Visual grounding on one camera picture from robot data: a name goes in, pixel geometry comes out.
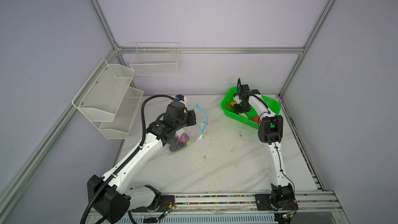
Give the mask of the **clear zip bag blue zipper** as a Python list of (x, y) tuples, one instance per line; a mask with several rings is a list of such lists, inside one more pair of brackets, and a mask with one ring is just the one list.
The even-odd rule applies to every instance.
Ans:
[(208, 125), (209, 117), (208, 114), (197, 104), (194, 108), (194, 113), (196, 115), (197, 123), (193, 126), (184, 127), (176, 132), (175, 137), (168, 142), (169, 146), (172, 143), (178, 143), (179, 137), (186, 133), (190, 137), (190, 141), (198, 141), (205, 139), (205, 129)]

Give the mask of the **purple onion toy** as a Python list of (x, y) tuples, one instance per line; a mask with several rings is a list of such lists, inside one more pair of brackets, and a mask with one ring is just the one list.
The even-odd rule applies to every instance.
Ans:
[(185, 144), (187, 144), (189, 141), (190, 141), (189, 135), (186, 134), (186, 133), (183, 133), (183, 134), (179, 137), (179, 139), (178, 139), (178, 144), (185, 145)]

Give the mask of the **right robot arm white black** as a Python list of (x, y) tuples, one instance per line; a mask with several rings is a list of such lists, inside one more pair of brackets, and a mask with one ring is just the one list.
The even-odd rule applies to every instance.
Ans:
[(236, 89), (234, 112), (245, 114), (253, 109), (259, 117), (257, 120), (258, 138), (268, 148), (271, 165), (273, 166), (272, 172), (274, 173), (268, 203), (274, 210), (281, 210), (294, 202), (295, 190), (293, 181), (287, 176), (282, 158), (284, 119), (281, 115), (271, 111), (259, 90), (252, 90), (247, 84), (243, 85), (240, 79), (237, 81)]

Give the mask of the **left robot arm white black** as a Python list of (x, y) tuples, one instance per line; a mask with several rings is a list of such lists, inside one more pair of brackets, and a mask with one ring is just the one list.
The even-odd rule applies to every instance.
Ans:
[(153, 212), (161, 205), (161, 193), (151, 185), (132, 189), (129, 187), (135, 175), (145, 163), (161, 150), (176, 133), (196, 125), (193, 110), (187, 110), (183, 95), (170, 97), (171, 103), (164, 113), (150, 125), (145, 122), (145, 108), (141, 108), (142, 138), (139, 143), (103, 176), (93, 175), (87, 182), (89, 203), (80, 220), (86, 223), (95, 209), (102, 218), (98, 223), (117, 223), (126, 213), (138, 208)]

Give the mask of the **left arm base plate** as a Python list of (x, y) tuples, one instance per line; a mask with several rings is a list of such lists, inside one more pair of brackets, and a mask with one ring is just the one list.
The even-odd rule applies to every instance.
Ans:
[(147, 207), (139, 207), (131, 210), (133, 213), (163, 213), (169, 209), (171, 204), (175, 203), (175, 196), (161, 195), (155, 197)]

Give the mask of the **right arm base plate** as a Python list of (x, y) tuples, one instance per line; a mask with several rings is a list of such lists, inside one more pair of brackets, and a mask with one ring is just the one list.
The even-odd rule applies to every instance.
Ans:
[(298, 209), (294, 195), (277, 196), (256, 194), (255, 202), (259, 211), (296, 211)]

